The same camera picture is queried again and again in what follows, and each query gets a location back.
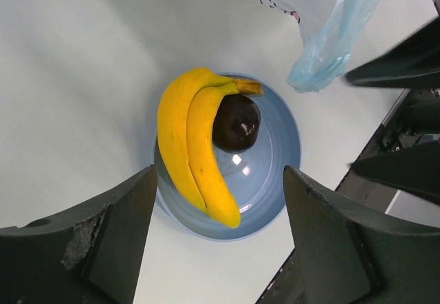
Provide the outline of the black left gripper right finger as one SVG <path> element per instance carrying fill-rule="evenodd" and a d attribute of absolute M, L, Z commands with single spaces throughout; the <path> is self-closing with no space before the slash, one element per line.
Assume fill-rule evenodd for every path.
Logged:
<path fill-rule="evenodd" d="M 283 189 L 306 302 L 439 302 L 438 228 L 367 208 L 291 166 Z"/>

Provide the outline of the light blue printed plastic bag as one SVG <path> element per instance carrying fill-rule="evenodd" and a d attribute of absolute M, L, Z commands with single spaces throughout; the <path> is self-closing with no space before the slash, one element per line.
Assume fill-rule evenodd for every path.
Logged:
<path fill-rule="evenodd" d="M 341 76 L 379 0 L 255 0 L 294 17 L 304 44 L 287 82 L 299 93 L 320 91 Z"/>

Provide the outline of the tan fake walnut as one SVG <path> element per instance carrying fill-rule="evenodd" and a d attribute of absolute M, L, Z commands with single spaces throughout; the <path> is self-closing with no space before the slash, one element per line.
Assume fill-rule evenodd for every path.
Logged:
<path fill-rule="evenodd" d="M 224 151 L 245 151 L 254 146 L 260 123 L 260 109 L 253 100 L 241 94 L 228 95 L 215 116 L 212 141 Z"/>

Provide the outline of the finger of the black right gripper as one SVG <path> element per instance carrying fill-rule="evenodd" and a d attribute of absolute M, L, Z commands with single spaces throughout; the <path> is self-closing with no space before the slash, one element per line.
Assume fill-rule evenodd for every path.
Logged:
<path fill-rule="evenodd" d="M 439 204 L 439 142 L 357 160 L 351 170 L 359 177 Z"/>
<path fill-rule="evenodd" d="M 382 56 L 344 75 L 356 87 L 438 89 L 439 18 Z"/>

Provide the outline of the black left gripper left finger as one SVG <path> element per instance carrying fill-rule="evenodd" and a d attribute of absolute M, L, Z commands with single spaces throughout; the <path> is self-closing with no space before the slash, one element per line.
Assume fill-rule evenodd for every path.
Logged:
<path fill-rule="evenodd" d="M 132 303 L 155 204 L 148 166 L 24 227 L 1 229 L 2 303 Z"/>

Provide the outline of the yellow fake banana bunch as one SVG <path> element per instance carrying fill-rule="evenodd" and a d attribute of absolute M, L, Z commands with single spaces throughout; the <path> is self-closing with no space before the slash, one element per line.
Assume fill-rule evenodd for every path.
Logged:
<path fill-rule="evenodd" d="M 238 204 L 219 170 L 212 129 L 221 101 L 263 94 L 255 80 L 220 76 L 205 67 L 174 79 L 157 110 L 157 142 L 164 166 L 181 196 L 229 228 L 241 223 Z"/>

